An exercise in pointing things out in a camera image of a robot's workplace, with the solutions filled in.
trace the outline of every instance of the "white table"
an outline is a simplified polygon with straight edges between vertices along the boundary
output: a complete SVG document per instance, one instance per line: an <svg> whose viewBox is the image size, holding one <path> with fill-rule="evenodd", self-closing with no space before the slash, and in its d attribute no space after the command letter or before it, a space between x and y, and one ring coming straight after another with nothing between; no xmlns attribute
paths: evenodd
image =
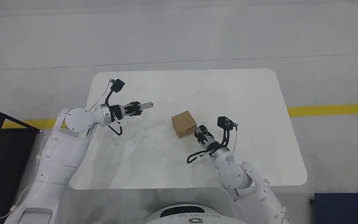
<svg viewBox="0 0 358 224"><path fill-rule="evenodd" d="M103 72L92 81L87 107L102 95L109 78L125 82L110 104L152 101L141 116L122 120L123 135L98 126L70 184L75 189L160 189L220 186L210 160L192 164L202 150L194 136L178 139L171 117L189 110L221 142L218 116L239 124L237 162L249 161L271 185L301 185L307 179L276 74L268 69ZM231 132L229 148L233 148Z"/></svg>

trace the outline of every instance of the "small brown box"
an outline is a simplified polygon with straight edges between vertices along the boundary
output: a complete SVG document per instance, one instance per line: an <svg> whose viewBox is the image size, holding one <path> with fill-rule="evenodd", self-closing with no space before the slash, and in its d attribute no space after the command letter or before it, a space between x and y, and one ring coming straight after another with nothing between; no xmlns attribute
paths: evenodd
<svg viewBox="0 0 358 224"><path fill-rule="evenodd" d="M189 111L173 116L172 123L178 138L193 134L196 129L196 123Z"/></svg>

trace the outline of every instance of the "yellow floor line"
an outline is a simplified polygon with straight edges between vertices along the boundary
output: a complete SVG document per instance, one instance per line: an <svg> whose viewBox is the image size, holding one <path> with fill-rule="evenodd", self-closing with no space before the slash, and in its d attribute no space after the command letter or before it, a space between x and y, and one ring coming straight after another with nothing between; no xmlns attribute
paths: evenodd
<svg viewBox="0 0 358 224"><path fill-rule="evenodd" d="M287 108L290 117L297 116L325 116L325 115L349 115L358 114L358 104L347 105L323 105L323 106L296 106ZM39 129L50 129L56 119L23 120L23 122ZM2 128L21 128L22 126L11 121L5 121Z"/></svg>
<svg viewBox="0 0 358 224"><path fill-rule="evenodd" d="M287 108L290 117L358 114L358 104L297 106Z"/></svg>

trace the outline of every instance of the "gray floor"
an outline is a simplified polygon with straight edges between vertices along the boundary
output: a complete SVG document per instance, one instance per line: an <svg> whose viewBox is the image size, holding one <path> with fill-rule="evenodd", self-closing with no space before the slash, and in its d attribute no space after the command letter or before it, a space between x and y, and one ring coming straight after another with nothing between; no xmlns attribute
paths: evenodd
<svg viewBox="0 0 358 224"><path fill-rule="evenodd" d="M0 111L54 118L85 106L98 72L173 69L269 68L287 106L356 103L357 10L356 1L321 0L1 0ZM273 190L294 223L310 223L314 192L358 191L357 116L292 124L308 180ZM238 216L222 189L69 188L61 223L141 223L194 201Z"/></svg>

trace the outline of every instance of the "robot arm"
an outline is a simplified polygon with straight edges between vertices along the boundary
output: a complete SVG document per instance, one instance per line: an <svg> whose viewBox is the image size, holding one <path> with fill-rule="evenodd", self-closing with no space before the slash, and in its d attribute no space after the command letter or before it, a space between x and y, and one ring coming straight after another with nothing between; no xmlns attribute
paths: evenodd
<svg viewBox="0 0 358 224"><path fill-rule="evenodd" d="M237 164L234 153L227 148L229 135L226 132L234 127L237 128L237 124L226 117L219 117L218 126L224 129L224 139L221 144L203 125L195 130L194 135L205 149L202 152L210 155L215 168L219 171L222 186L245 221L255 224L291 223L286 216L286 208L281 206L267 182L248 162Z"/></svg>
<svg viewBox="0 0 358 224"><path fill-rule="evenodd" d="M114 121L119 123L125 116L140 115L144 109L153 107L151 102L110 106L108 98L112 92L119 92L124 85L120 80L111 82L113 85L106 103L97 106L94 112L84 108L61 111L36 158L36 173L28 186L30 190L23 202L20 205L17 205L17 202L6 215L6 224L56 223L65 188L82 163L97 125L105 127ZM86 137L78 138L63 133L61 125L64 122L72 132L87 131Z"/></svg>

